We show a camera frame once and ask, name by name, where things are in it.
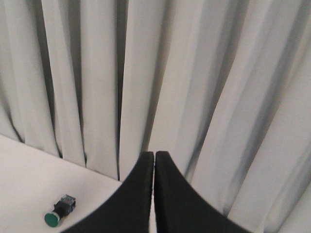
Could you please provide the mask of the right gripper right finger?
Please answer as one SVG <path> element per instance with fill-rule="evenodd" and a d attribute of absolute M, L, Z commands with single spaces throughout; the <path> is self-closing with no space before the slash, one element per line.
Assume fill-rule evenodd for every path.
<path fill-rule="evenodd" d="M 158 233 L 246 233 L 190 186 L 167 151 L 155 155 L 155 218 Z"/>

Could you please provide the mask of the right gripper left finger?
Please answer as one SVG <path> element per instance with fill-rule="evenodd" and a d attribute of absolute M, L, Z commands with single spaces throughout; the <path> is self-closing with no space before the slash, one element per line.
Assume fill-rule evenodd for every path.
<path fill-rule="evenodd" d="M 154 153 L 142 152 L 115 193 L 65 233 L 148 233 Z"/>

